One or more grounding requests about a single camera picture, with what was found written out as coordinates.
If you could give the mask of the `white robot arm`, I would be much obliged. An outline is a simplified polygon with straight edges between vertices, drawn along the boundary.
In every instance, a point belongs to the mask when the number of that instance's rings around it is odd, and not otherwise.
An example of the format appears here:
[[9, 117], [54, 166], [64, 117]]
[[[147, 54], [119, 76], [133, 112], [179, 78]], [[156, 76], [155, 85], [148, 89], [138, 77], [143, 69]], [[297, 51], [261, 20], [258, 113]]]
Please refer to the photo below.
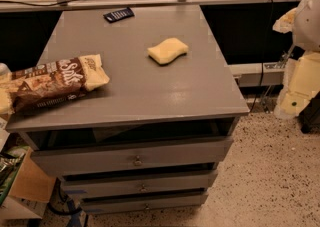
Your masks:
[[274, 23], [273, 30], [291, 32], [293, 45], [304, 50], [298, 60], [286, 63], [274, 109], [277, 118], [291, 119], [320, 92], [320, 0], [301, 0]]

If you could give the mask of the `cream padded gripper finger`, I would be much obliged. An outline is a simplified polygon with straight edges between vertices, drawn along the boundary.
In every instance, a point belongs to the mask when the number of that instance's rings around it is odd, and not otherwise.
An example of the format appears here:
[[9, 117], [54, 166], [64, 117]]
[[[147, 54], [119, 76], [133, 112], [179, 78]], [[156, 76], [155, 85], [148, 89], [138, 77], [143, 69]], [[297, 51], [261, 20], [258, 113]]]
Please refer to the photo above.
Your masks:
[[320, 53], [305, 52], [285, 65], [283, 88], [274, 115], [279, 119], [297, 117], [320, 92]]

